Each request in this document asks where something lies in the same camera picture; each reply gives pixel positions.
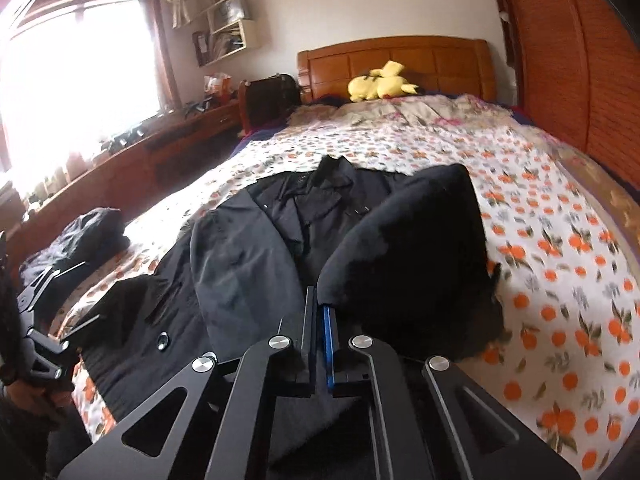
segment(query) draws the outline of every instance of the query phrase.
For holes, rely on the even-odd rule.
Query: wooden window frame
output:
[[[40,14],[38,8],[53,1],[56,0],[37,0],[33,7],[31,7],[30,13],[22,20],[22,25],[29,23]],[[178,95],[178,86],[175,82],[174,70],[169,58],[160,0],[142,0],[142,3],[145,9],[149,32],[154,44],[158,98],[161,109],[179,109],[182,107],[182,104],[180,102],[180,96]],[[6,133],[3,133],[1,128],[0,134],[2,136],[2,139],[0,139],[0,160],[6,171],[11,167],[11,159],[7,147]]]

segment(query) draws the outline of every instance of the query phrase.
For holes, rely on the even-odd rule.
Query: window frame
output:
[[[28,27],[29,23],[46,16],[46,14],[54,11],[60,6],[56,6],[56,2],[64,2],[65,0],[37,0],[31,7],[30,12],[21,21],[20,25],[14,30],[14,34],[19,34],[24,27]],[[169,51],[164,33],[164,25],[162,22],[162,9],[160,0],[140,0],[145,9],[146,22],[149,33],[154,44],[154,57],[156,66],[156,81],[158,83],[158,99],[161,109],[178,109],[182,107],[180,97],[178,95],[178,87],[175,82],[174,70],[169,58]],[[0,126],[0,161],[5,171],[11,168],[11,156],[9,153],[8,139],[6,133],[2,131]]]

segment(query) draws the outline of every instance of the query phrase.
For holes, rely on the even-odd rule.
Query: pikachu plush toy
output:
[[[418,85],[409,84],[400,77],[402,66],[395,61],[387,61],[383,68],[371,70],[369,75],[362,75],[352,79],[347,86],[351,100],[371,101],[389,97],[402,97],[407,94],[416,95]]]

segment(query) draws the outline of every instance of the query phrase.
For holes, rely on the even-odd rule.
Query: sheer curtain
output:
[[[28,192],[99,142],[160,109],[154,44],[140,0],[94,0],[26,27],[0,72],[12,179]]]

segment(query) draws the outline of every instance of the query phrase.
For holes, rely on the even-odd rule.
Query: bedsheet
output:
[[[404,174],[466,165],[488,267],[503,268],[506,332],[460,366],[582,478],[597,478],[640,416],[640,208],[587,157],[469,95],[301,107],[273,138],[133,221],[129,249],[66,302],[60,334],[116,280],[153,272],[206,210],[258,178],[314,170],[325,154]],[[82,363],[74,381],[95,441],[115,421]]]

